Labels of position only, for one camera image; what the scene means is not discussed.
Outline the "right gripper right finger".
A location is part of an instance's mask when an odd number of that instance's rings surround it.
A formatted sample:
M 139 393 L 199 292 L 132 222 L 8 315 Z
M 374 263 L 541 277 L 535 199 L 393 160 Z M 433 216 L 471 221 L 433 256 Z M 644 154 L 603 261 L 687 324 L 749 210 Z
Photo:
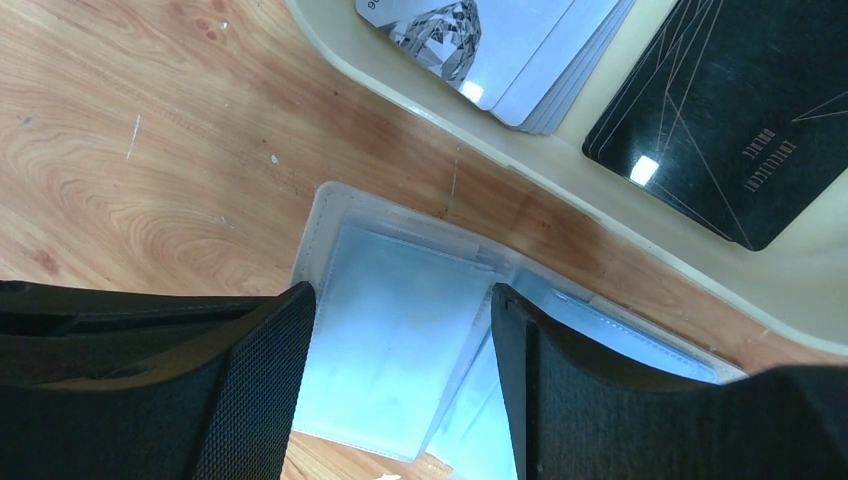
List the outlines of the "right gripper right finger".
M 492 334 L 521 479 L 843 479 L 847 369 L 724 385 L 630 359 L 494 286 Z

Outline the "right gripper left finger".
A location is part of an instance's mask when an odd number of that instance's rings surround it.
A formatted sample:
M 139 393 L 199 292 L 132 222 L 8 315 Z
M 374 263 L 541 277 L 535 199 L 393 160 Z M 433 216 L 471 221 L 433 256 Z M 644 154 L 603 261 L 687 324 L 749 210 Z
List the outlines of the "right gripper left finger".
M 279 478 L 315 308 L 3 282 L 2 477 Z

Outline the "white leather card holder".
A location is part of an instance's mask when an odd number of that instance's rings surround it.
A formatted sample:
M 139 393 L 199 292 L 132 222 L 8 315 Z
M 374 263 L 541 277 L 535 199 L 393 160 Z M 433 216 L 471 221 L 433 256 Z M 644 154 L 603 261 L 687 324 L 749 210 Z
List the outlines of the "white leather card holder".
M 491 338 L 505 283 L 557 321 L 648 366 L 711 384 L 743 372 L 525 255 L 345 184 L 316 192 L 294 263 L 316 292 L 297 431 L 455 479 L 513 479 Z

